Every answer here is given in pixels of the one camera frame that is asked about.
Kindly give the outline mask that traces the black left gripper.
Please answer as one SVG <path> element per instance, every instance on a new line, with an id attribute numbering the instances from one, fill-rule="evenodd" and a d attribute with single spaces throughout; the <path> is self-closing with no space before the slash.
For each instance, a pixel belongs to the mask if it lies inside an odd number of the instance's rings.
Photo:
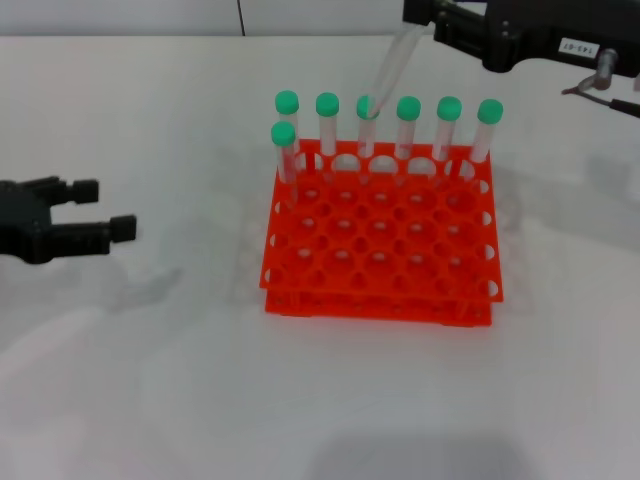
<path id="1" fill-rule="evenodd" d="M 107 255 L 113 243 L 134 241 L 137 235 L 135 215 L 112 217 L 106 222 L 52 227 L 51 206 L 70 202 L 96 203 L 98 200 L 99 182 L 95 179 L 72 183 L 59 177 L 27 182 L 2 180 L 1 254 L 27 264 L 41 265 L 53 258 Z"/>

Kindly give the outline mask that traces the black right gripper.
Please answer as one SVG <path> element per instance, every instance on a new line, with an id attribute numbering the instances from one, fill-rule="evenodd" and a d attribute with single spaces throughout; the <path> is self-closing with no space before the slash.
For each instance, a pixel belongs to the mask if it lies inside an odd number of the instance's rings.
<path id="1" fill-rule="evenodd" d="M 489 1 L 484 16 L 452 1 L 404 0 L 405 23 L 431 23 L 434 40 L 505 73 L 529 59 L 593 69 L 606 49 L 614 73 L 639 73 L 639 3 L 609 0 Z"/>

